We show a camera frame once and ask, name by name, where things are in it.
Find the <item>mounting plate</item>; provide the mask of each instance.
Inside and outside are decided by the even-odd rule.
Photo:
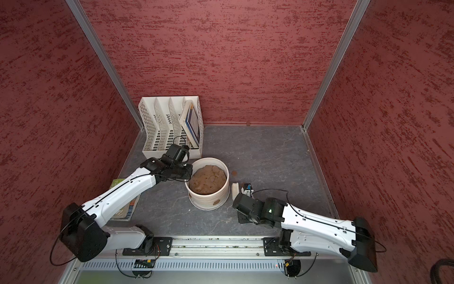
[[[263,238],[262,240],[265,256],[288,256],[282,252],[281,248],[279,248],[278,238]],[[297,253],[296,256],[311,256],[311,252],[303,251],[301,253]]]
[[[156,247],[156,244],[159,246],[160,254],[159,256],[169,256],[170,249],[172,249],[172,237],[154,237],[153,246]],[[144,256],[145,254],[138,249],[124,249],[123,255],[125,256]],[[157,256],[156,252],[152,252],[149,256]]]

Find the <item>black cable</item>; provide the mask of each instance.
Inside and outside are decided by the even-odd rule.
[[[172,142],[172,143],[174,143],[174,144],[175,144],[175,139],[176,139],[176,138],[178,138],[178,137],[181,137],[181,138],[183,138],[183,140],[184,140],[184,144],[186,145],[186,138],[184,138],[184,137],[183,137],[183,136],[181,136],[181,135],[178,135],[178,136],[176,136],[176,137],[175,137],[175,138],[173,139],[173,142]]]
[[[145,257],[147,257],[147,256],[149,256],[151,253],[153,253],[153,252],[155,251],[155,249],[156,249],[156,247],[153,246],[153,250],[151,250],[149,253],[147,253],[147,254],[145,255]]]
[[[312,264],[309,266],[309,268],[306,270],[306,272],[304,272],[303,274],[297,275],[297,276],[295,276],[295,277],[301,277],[301,276],[303,276],[304,274],[308,273],[309,270],[312,268],[312,266],[314,266],[314,263],[315,263],[315,260],[317,259],[317,256],[318,256],[318,253],[315,253],[314,261],[313,261]]]
[[[260,191],[264,191],[264,190],[278,190],[278,191],[285,191],[288,193],[288,190],[284,190],[284,189],[261,189],[261,190],[255,190],[254,192],[251,193],[251,195],[253,195],[254,193],[260,192]]]
[[[293,259],[295,258],[295,256],[296,256],[296,253],[291,257],[291,259],[287,259],[286,261],[284,261],[284,263],[287,263],[287,262],[288,262],[288,263],[289,263],[288,266],[292,266],[292,265],[293,265]]]
[[[82,217],[82,215],[84,215],[84,214],[85,214],[85,212],[79,214],[77,217],[72,218],[72,219],[66,224],[66,226],[64,226],[63,229],[61,229],[60,233],[58,234],[57,238],[55,239],[54,244],[52,245],[52,248],[50,249],[50,254],[49,254],[49,261],[50,261],[50,264],[52,264],[53,266],[62,266],[62,265],[65,265],[65,264],[67,264],[67,263],[73,261],[74,259],[76,259],[76,257],[74,256],[74,258],[68,260],[67,262],[63,262],[63,263],[60,263],[60,264],[55,264],[55,263],[52,261],[52,254],[53,254],[53,252],[54,252],[55,245],[57,244],[58,239],[59,239],[59,237],[61,236],[61,234],[63,233],[64,229],[66,229],[66,228],[69,226],[69,224],[71,224],[71,223],[72,223],[74,220],[76,220],[77,218]]]
[[[192,177],[190,177],[188,180],[179,180],[179,179],[169,179],[169,180],[175,180],[175,181],[179,181],[179,182],[188,182],[188,181],[191,180],[191,178],[192,178]]]
[[[156,244],[156,246],[158,247],[158,256],[154,255],[154,260],[158,260],[158,258],[161,256],[161,249],[159,248],[159,245]]]
[[[275,237],[275,238],[272,238],[268,243],[267,245],[265,246],[265,248],[267,248],[273,241],[275,241],[276,239],[278,239],[279,237]]]
[[[117,261],[117,254],[118,254],[118,253],[117,253],[117,250],[115,250],[115,264],[117,265],[118,271],[120,271],[120,273],[123,274],[123,275],[126,276],[126,277],[130,277],[130,278],[139,278],[139,276],[127,275],[127,274],[123,273],[123,271],[120,270],[120,267],[118,266],[118,261]],[[152,274],[153,274],[153,271],[150,270],[150,276],[148,276],[148,277],[142,277],[142,278],[148,279],[148,278],[151,277]]]
[[[177,179],[170,179],[168,178],[167,176],[165,175],[162,175],[162,174],[143,174],[143,175],[139,175],[139,176],[136,176],[135,178],[133,179],[130,179],[129,181],[125,182],[125,183],[122,183],[119,187],[117,187],[115,190],[109,192],[106,196],[104,196],[103,198],[101,198],[100,200],[98,200],[94,205],[92,205],[90,208],[88,208],[87,210],[85,210],[83,213],[81,213],[80,215],[78,215],[77,217],[74,217],[73,219],[71,219],[64,227],[63,229],[60,231],[60,233],[57,235],[57,237],[55,238],[55,241],[54,241],[54,244],[52,245],[52,248],[50,249],[50,254],[49,254],[49,261],[50,261],[50,264],[52,264],[53,266],[62,266],[62,265],[65,265],[65,264],[68,264],[70,263],[71,261],[73,261],[74,259],[76,259],[77,257],[73,257],[72,259],[64,262],[64,263],[60,263],[60,264],[55,264],[53,261],[52,261],[52,254],[54,253],[54,249],[55,249],[55,246],[58,242],[58,239],[59,237],[61,236],[61,234],[63,233],[63,231],[74,221],[76,220],[77,218],[80,218],[82,217],[85,212],[87,212],[88,210],[92,209],[98,202],[100,202],[101,200],[103,200],[104,198],[106,198],[109,194],[111,194],[112,192],[116,191],[117,189],[119,189],[120,187],[122,187],[123,185],[127,184],[128,182],[134,180],[134,179],[138,179],[140,177],[143,177],[143,176],[147,176],[147,175],[159,175],[159,176],[163,176],[165,178],[167,178],[168,180],[176,180],[176,181],[180,181],[180,182],[186,182],[186,181],[182,181],[182,180],[177,180]]]
[[[439,259],[431,268],[430,268],[430,282],[432,284],[443,284],[440,278],[440,267],[441,266],[454,266],[454,259]]]
[[[289,201],[289,199],[288,199],[288,190],[285,190],[285,189],[261,189],[261,190],[254,191],[254,192],[251,194],[251,196],[252,196],[254,193],[256,193],[256,192],[264,191],[264,190],[278,190],[278,191],[287,192],[287,194],[286,194],[287,203],[290,205],[290,207],[293,209],[293,211],[295,211],[296,214],[300,215],[301,217],[303,217],[303,218],[305,218],[305,219],[307,219],[307,220],[311,220],[311,221],[314,221],[314,222],[318,222],[318,223],[321,223],[321,224],[325,224],[325,225],[328,225],[328,226],[331,226],[331,227],[335,227],[335,228],[338,228],[338,229],[341,229],[341,230],[345,230],[345,231],[348,231],[348,232],[351,232],[351,233],[354,233],[354,234],[358,234],[358,235],[363,236],[363,237],[368,238],[368,239],[372,239],[371,237],[366,236],[366,235],[364,235],[364,234],[360,234],[360,233],[354,232],[354,231],[352,231],[352,230],[344,229],[344,228],[341,228],[341,227],[336,226],[336,225],[328,224],[328,223],[325,223],[325,222],[322,222],[322,221],[318,221],[318,220],[315,220],[315,219],[311,219],[311,218],[308,218],[307,216],[305,217],[305,216],[301,215],[301,214],[298,213],[298,212],[295,210],[295,208],[290,204],[290,201]],[[386,248],[382,243],[380,243],[380,242],[378,242],[378,241],[376,241],[376,240],[374,240],[374,242],[376,242],[377,244],[381,245],[381,246],[384,248],[384,250],[375,251],[376,253],[385,253],[385,252],[387,251],[387,248]]]

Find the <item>book cover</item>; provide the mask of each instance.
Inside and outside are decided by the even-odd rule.
[[[124,181],[124,179],[114,179],[112,181],[112,184],[110,185],[109,189],[118,185],[122,181]],[[115,213],[115,215],[112,216],[112,218],[110,218],[110,219],[114,220],[114,221],[130,221],[131,217],[134,213],[134,210],[136,209],[137,202],[139,201],[139,197],[140,197],[140,194],[136,198],[131,200],[131,202],[126,204],[122,209],[118,210],[118,212]]]
[[[191,100],[186,101],[179,122],[186,132],[193,148],[198,148],[200,145],[199,118],[197,110]]]

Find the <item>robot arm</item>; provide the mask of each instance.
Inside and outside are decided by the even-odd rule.
[[[375,239],[364,218],[337,220],[275,198],[265,202],[239,194],[233,207],[257,225],[282,228],[279,247],[289,256],[304,251],[337,254],[356,268],[377,272]]]
[[[153,234],[143,226],[106,227],[107,221],[134,197],[157,183],[174,179],[190,179],[192,165],[189,147],[171,145],[160,159],[143,162],[132,175],[82,206],[70,204],[63,210],[60,240],[82,262],[108,249],[140,248],[145,254],[152,249]]]
[[[100,228],[133,198],[156,185],[156,177],[146,168],[138,168],[120,184],[82,204],[86,213],[94,216]]]

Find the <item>soil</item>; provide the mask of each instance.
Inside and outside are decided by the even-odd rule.
[[[189,181],[189,188],[197,194],[212,194],[220,190],[226,180],[226,174],[222,169],[217,166],[206,165],[192,176]]]

